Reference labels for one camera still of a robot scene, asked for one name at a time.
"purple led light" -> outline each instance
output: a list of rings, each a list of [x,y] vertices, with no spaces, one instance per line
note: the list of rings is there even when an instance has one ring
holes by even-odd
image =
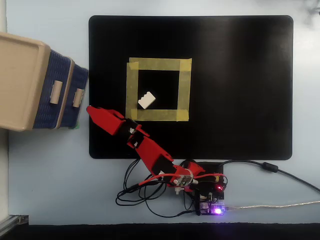
[[[218,207],[215,207],[215,208],[214,208],[214,213],[215,213],[215,214],[219,214],[219,215],[220,215],[220,214],[223,214],[221,208],[218,208]]]

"red robotic arm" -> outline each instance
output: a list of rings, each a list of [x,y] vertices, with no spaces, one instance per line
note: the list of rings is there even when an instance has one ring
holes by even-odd
[[[140,124],[125,118],[119,112],[93,106],[88,106],[86,111],[96,125],[135,149],[153,176],[177,174],[193,178],[205,172],[202,167],[194,162],[190,162],[188,168],[173,164],[173,158],[169,153],[150,139],[150,135],[141,129]],[[164,177],[164,180],[171,183],[175,179],[177,179],[176,176]]]

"light blue table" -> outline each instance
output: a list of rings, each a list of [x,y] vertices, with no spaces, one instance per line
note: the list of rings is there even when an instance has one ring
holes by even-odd
[[[291,0],[10,0],[8,32],[44,41],[59,53],[89,66],[88,20],[92,15],[216,16],[290,15],[294,20],[293,156],[274,161],[285,171],[320,186],[320,16],[309,16],[304,1]],[[9,134],[9,213],[30,215],[30,224],[119,224],[180,222],[320,223],[320,205],[286,209],[252,209],[221,217],[183,215],[160,218],[144,204],[120,207],[130,160],[89,156],[89,117],[82,105],[80,129],[34,130]],[[131,183],[148,174],[139,164]],[[225,204],[284,205],[320,200],[312,189],[255,165],[225,166],[229,185]],[[154,211],[183,210],[174,191],[150,202]]]

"red led light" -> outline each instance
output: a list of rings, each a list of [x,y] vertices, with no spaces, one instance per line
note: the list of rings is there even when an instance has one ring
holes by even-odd
[[[215,190],[217,190],[218,192],[222,192],[224,190],[224,187],[221,185],[215,185]]]

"cable ferrite bead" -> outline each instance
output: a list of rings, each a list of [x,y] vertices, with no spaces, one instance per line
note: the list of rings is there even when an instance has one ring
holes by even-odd
[[[276,172],[278,172],[278,170],[279,170],[279,167],[278,167],[277,165],[273,165],[273,164],[268,163],[268,162],[262,163],[261,167],[262,167],[264,170],[267,170],[267,171],[273,172],[273,173],[276,173]]]

